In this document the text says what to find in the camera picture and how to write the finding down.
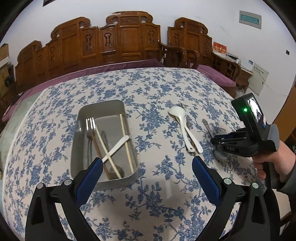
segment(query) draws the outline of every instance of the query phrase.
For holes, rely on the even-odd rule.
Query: small screen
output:
[[[251,107],[251,110],[255,116],[255,120],[257,121],[257,123],[259,122],[261,116],[262,116],[262,112],[260,111],[260,108],[258,106],[258,103],[256,102],[254,97],[251,97],[250,99],[247,100],[249,106]]]

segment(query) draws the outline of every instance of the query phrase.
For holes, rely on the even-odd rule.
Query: hand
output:
[[[252,158],[254,161],[254,167],[257,169],[260,179],[264,180],[266,178],[266,173],[263,171],[263,163],[273,162],[274,168],[279,174],[279,180],[282,183],[285,183],[289,178],[289,174],[292,171],[296,160],[295,154],[282,141],[279,143],[278,151],[267,154],[258,154]]]

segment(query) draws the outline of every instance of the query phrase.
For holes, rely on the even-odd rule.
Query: purple cushion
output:
[[[203,75],[211,79],[213,82],[215,82],[219,86],[225,86],[225,87],[235,87],[236,84],[233,80],[229,79],[225,75],[221,74],[217,70],[213,69],[210,66],[207,65],[199,65],[197,67],[197,70],[201,72]]]
[[[18,100],[17,102],[8,107],[6,110],[4,116],[2,117],[2,121],[5,122],[9,120],[19,102],[22,100],[39,93],[46,88],[66,82],[71,79],[75,79],[78,77],[83,77],[86,75],[91,75],[91,74],[98,74],[98,73],[103,73],[103,72],[108,72],[108,71],[114,71],[114,70],[122,70],[122,69],[137,69],[137,68],[161,68],[164,67],[163,64],[161,64],[157,59],[147,59],[147,60],[139,60],[139,61],[131,61],[131,62],[123,62],[123,63],[117,63],[117,64],[106,64],[103,66],[98,66],[98,67],[93,67],[89,69],[84,69],[80,70],[74,73],[69,73],[60,77],[57,77],[55,79],[48,80],[42,84],[39,84],[29,90],[27,90]]]

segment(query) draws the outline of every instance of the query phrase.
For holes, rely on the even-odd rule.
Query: sleeve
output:
[[[287,182],[277,191],[285,193],[289,197],[292,213],[296,213],[296,163],[290,173],[290,177]]]

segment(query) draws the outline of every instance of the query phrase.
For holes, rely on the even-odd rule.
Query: blue gripper pad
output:
[[[87,170],[87,174],[76,190],[75,204],[77,207],[86,204],[89,199],[89,196],[94,190],[94,187],[103,172],[103,161],[100,158],[94,159]]]
[[[220,189],[209,173],[211,171],[216,172],[216,170],[209,169],[203,160],[199,156],[196,156],[192,160],[192,171],[209,202],[218,207],[220,205]]]

